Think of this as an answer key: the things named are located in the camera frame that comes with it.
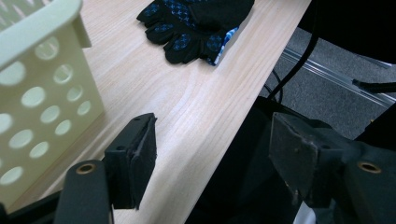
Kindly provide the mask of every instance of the black glove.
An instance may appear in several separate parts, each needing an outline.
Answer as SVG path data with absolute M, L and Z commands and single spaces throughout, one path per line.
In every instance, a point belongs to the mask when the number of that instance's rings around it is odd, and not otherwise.
M 170 63 L 202 58 L 216 65 L 254 0 L 155 0 L 137 19 L 147 38 L 164 47 Z

